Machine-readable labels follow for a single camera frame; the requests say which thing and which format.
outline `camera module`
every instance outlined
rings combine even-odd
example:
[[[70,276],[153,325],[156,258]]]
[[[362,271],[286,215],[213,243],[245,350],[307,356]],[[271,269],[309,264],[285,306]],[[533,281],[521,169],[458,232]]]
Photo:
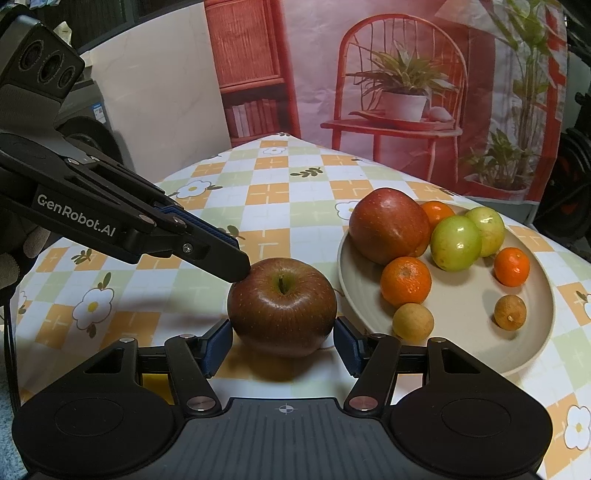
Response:
[[[39,81],[41,83],[47,83],[57,73],[61,66],[62,56],[59,53],[54,53],[49,57],[41,67],[39,72]]]
[[[64,72],[61,74],[60,79],[57,81],[58,88],[64,88],[74,76],[76,69],[73,66],[68,67]]]
[[[43,52],[43,43],[41,40],[35,40],[27,47],[25,53],[22,54],[21,70],[28,70],[35,65],[41,57],[41,52]]]

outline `white flower pot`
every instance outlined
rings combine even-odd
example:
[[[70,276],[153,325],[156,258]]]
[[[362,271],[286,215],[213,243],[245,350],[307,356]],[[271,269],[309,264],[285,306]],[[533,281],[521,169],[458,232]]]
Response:
[[[381,102],[386,118],[420,122],[427,104],[427,97],[424,95],[382,92]]]

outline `red cabinet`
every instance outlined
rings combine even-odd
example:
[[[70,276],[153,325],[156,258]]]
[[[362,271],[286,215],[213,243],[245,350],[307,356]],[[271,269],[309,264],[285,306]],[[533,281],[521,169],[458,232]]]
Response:
[[[300,134],[278,0],[206,0],[217,80],[232,146]]]

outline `blue gripper pad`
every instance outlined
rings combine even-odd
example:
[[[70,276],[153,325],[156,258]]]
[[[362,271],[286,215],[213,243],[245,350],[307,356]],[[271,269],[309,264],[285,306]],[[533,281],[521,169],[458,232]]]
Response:
[[[232,245],[233,247],[239,248],[238,240],[236,240],[234,237],[222,232],[221,230],[218,230],[218,228],[192,215],[186,210],[181,210],[180,208],[171,205],[168,207],[161,208],[160,211],[162,213],[173,213],[176,216],[181,217],[185,222],[190,223],[191,225],[196,226],[201,230],[205,230],[213,236],[218,237],[220,240],[223,240],[227,244]]]
[[[226,355],[230,351],[230,348],[232,348],[232,340],[232,325],[230,324],[230,320],[226,320],[226,322],[207,339],[205,354],[203,355],[203,359],[199,362],[199,368],[205,377],[210,378],[217,373],[217,369],[220,368]]]
[[[335,321],[333,329],[333,341],[349,375],[355,378],[360,376],[363,371],[363,359],[359,351],[358,341],[338,319]]]

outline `gloved hand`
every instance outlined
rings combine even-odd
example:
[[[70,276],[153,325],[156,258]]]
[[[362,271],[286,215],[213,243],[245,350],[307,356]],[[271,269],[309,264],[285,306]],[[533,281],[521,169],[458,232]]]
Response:
[[[20,406],[16,351],[10,300],[22,278],[32,269],[47,242],[49,231],[0,207],[0,306],[4,307],[4,360],[13,409]]]
[[[20,406],[16,350],[10,335],[9,306],[17,286],[32,269],[49,231],[0,207],[0,306],[4,309],[4,361],[0,359],[0,478],[17,480],[26,474],[12,442],[12,409]]]
[[[3,306],[32,269],[49,231],[2,207],[0,225],[0,305]]]

